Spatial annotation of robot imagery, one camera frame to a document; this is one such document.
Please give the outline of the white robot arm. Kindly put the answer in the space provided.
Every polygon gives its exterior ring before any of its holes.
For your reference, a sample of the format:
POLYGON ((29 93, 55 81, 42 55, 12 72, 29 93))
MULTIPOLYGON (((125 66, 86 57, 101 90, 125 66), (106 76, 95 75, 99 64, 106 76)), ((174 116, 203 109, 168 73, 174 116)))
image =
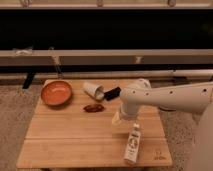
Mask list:
POLYGON ((135 120, 142 105, 199 114, 201 119, 185 171, 213 171, 213 82, 152 88, 147 79, 138 79, 122 88, 119 97, 122 104, 113 124, 135 120))

